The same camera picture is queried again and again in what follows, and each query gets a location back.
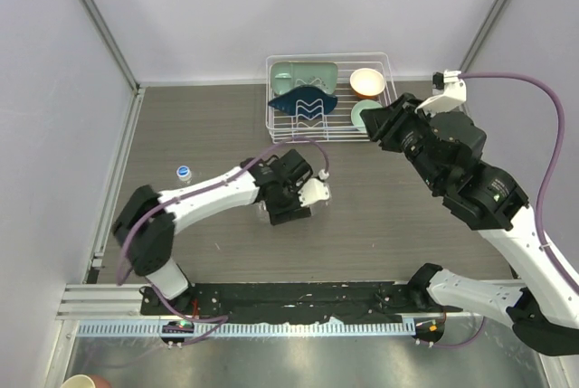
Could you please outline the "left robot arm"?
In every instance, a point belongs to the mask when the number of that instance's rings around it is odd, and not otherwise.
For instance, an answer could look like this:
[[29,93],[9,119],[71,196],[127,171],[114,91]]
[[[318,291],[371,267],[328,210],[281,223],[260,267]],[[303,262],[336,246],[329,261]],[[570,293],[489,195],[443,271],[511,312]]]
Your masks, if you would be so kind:
[[192,305],[191,283],[173,260],[175,236],[185,228],[232,208],[262,204],[270,224],[311,215],[300,190],[314,175],[297,150],[263,160],[248,158],[231,171],[181,189],[155,192],[140,186],[113,223],[111,232],[132,271],[161,294],[172,314]]

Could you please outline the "labelled clear plastic bottle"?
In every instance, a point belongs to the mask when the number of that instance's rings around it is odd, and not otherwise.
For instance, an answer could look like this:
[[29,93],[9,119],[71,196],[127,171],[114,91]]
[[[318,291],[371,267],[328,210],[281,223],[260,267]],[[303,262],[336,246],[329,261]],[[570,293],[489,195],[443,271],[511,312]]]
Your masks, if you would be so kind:
[[262,223],[269,223],[270,222],[270,215],[267,210],[267,206],[265,202],[259,202],[255,204],[255,211],[257,218]]

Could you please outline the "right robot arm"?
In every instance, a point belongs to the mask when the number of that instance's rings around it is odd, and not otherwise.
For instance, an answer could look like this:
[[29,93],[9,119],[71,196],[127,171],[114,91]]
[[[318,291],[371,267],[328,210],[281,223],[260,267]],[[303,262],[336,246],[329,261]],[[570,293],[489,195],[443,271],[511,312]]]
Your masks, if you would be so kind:
[[578,298],[548,258],[526,193],[503,169],[482,161],[486,133],[467,115],[447,111],[429,116],[412,94],[360,117],[369,139],[384,151],[401,153],[432,196],[488,241],[523,280],[519,288],[462,277],[440,265],[422,265],[408,282],[412,306],[478,313],[510,328],[542,355],[578,353]]

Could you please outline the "blue white bottle cap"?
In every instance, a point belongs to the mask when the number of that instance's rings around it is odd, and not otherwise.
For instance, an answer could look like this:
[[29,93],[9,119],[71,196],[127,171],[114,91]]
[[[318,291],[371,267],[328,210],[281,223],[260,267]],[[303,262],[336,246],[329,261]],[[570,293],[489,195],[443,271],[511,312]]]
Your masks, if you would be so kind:
[[187,181],[192,177],[191,170],[188,166],[179,166],[176,169],[176,175],[182,181]]

